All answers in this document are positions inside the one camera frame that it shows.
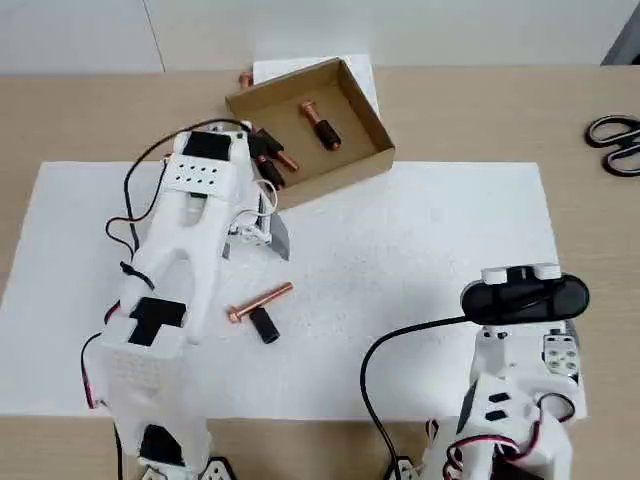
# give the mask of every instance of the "red wire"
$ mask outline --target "red wire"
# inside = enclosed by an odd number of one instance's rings
[[[108,323],[109,319],[111,318],[111,316],[114,314],[114,312],[120,307],[120,300],[118,300],[116,303],[114,303],[109,310],[107,310],[107,313],[105,313],[104,315],[104,323]],[[97,408],[97,405],[95,404],[95,402],[93,401],[93,394],[91,393],[91,382],[89,381],[89,375],[87,374],[87,368],[84,364],[84,351],[86,350],[87,346],[94,341],[96,338],[98,338],[100,335],[102,335],[102,332],[99,333],[95,333],[92,336],[90,336],[86,342],[84,342],[84,345],[82,346],[82,350],[80,351],[80,371],[82,374],[82,386],[84,387],[84,395],[85,398],[87,400],[87,405],[89,406],[90,409],[94,409]]]

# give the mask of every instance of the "white wall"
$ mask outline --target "white wall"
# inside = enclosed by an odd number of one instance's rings
[[[167,69],[369,52],[376,64],[599,64],[638,0],[146,0]]]
[[[241,68],[369,52],[382,65],[599,64],[638,0],[0,0],[0,73]]]
[[[0,73],[162,71],[140,0],[0,0]]]

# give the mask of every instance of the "copper bolt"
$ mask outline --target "copper bolt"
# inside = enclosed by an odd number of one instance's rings
[[[329,122],[322,120],[316,110],[316,102],[307,100],[300,104],[300,110],[309,119],[316,135],[322,141],[325,148],[329,150],[338,150],[340,148],[340,137],[335,130],[329,125]]]
[[[318,111],[316,110],[316,102],[314,102],[313,100],[302,102],[300,104],[300,110],[305,114],[312,125],[316,125],[322,120],[320,118],[320,115],[318,115]]]
[[[282,163],[285,167],[287,167],[292,172],[297,172],[298,169],[300,168],[300,165],[298,165],[298,162],[296,162],[293,158],[291,158],[289,155],[284,153],[282,150],[278,152],[278,160],[280,161],[280,163]]]
[[[240,82],[240,88],[244,90],[253,84],[253,74],[251,72],[242,72],[238,77],[238,81]]]
[[[227,316],[229,317],[229,321],[231,323],[239,323],[240,321],[242,321],[242,317],[244,317],[246,314],[248,314],[252,310],[258,307],[262,307],[263,305],[266,305],[267,303],[271,302],[272,300],[275,300],[281,295],[284,295],[290,290],[293,290],[293,283],[286,282],[280,285],[279,287],[276,287],[272,290],[269,290],[268,292],[263,293],[259,297],[254,298],[253,300],[245,303],[244,305],[241,305],[239,307],[234,307],[234,306],[229,307],[229,309],[227,310]]]

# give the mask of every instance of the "copper screw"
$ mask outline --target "copper screw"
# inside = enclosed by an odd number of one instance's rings
[[[240,88],[244,90],[253,84],[253,75],[251,72],[242,72],[238,77],[238,81],[240,82]]]
[[[263,305],[266,305],[270,301],[275,300],[276,298],[278,298],[281,295],[284,295],[290,290],[293,290],[293,283],[286,282],[280,285],[279,287],[276,287],[272,290],[269,290],[268,292],[263,293],[259,297],[254,298],[253,300],[245,303],[244,305],[241,305],[239,307],[234,307],[234,306],[229,307],[229,309],[227,310],[227,316],[229,317],[229,321],[231,323],[239,323],[242,320],[242,317],[244,317],[246,314],[251,312],[251,310],[254,310],[258,307],[262,307]]]
[[[318,111],[316,110],[316,102],[314,102],[313,100],[302,102],[300,104],[300,110],[309,119],[311,125],[315,126],[316,124],[320,123],[320,121],[322,121],[320,115],[318,115]]]
[[[296,162],[293,158],[291,158],[289,155],[284,153],[282,150],[278,152],[278,160],[280,160],[280,163],[282,163],[285,167],[287,167],[292,172],[297,172],[298,169],[300,168],[300,165],[298,165],[298,162]]]

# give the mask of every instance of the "black rubber cap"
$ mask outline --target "black rubber cap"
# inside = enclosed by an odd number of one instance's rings
[[[256,330],[258,330],[260,338],[262,338],[264,343],[273,343],[280,338],[280,332],[278,332],[278,329],[273,324],[271,317],[264,308],[258,307],[252,310],[249,313],[249,318],[256,327]]]
[[[258,171],[262,178],[269,180],[276,188],[284,187],[284,179],[271,160],[263,160],[258,164]]]
[[[282,146],[282,144],[278,142],[275,138],[273,138],[271,134],[267,132],[264,128],[261,128],[260,130],[258,130],[256,132],[256,135],[262,138],[267,144],[267,150],[269,152],[269,155],[276,156],[278,155],[278,152],[281,152],[282,150],[284,150],[284,147]]]
[[[321,120],[313,127],[316,135],[327,150],[335,150],[334,145],[340,145],[342,140],[326,120]]]

